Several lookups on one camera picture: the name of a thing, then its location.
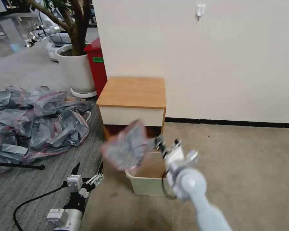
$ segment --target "white plastic bin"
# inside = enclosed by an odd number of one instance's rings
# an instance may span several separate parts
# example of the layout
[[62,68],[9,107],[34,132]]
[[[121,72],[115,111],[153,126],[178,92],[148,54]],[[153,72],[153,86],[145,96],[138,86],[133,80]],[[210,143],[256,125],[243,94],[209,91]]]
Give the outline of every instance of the white plastic bin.
[[[157,151],[147,153],[140,167],[125,171],[126,177],[131,180],[134,193],[142,196],[164,196],[164,172],[165,163],[161,153]],[[166,179],[164,184],[167,192],[171,193]]]

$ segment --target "white flower pot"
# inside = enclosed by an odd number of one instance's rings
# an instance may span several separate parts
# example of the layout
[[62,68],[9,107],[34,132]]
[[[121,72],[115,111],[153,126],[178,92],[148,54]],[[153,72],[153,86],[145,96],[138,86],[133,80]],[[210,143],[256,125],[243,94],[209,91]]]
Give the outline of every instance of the white flower pot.
[[80,98],[96,96],[88,56],[60,55],[63,51],[71,49],[72,45],[61,47],[55,52],[55,55],[71,87],[72,94]]

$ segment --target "plant pot saucer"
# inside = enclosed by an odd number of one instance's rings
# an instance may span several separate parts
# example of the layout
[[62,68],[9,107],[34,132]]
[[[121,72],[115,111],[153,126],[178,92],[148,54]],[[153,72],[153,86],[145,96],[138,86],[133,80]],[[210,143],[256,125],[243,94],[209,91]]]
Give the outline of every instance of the plant pot saucer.
[[72,93],[73,96],[76,96],[76,97],[79,97],[79,98],[90,98],[90,97],[93,97],[93,96],[97,95],[96,91],[89,92],[89,93],[78,93],[78,92],[73,91],[72,88],[71,88],[71,93]]

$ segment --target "wooden cabinet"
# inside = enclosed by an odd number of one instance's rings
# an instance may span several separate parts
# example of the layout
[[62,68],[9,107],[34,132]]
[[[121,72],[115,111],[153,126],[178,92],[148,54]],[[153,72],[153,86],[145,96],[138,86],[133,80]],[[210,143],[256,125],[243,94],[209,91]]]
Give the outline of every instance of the wooden cabinet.
[[111,77],[97,100],[106,138],[141,119],[149,137],[163,132],[166,113],[164,78]]

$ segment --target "red trash bin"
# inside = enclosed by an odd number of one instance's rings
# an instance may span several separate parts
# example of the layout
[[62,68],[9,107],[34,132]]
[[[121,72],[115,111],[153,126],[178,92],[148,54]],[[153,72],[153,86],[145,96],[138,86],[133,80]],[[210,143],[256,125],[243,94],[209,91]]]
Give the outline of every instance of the red trash bin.
[[88,55],[97,96],[100,96],[107,82],[100,38],[95,39],[84,51]]

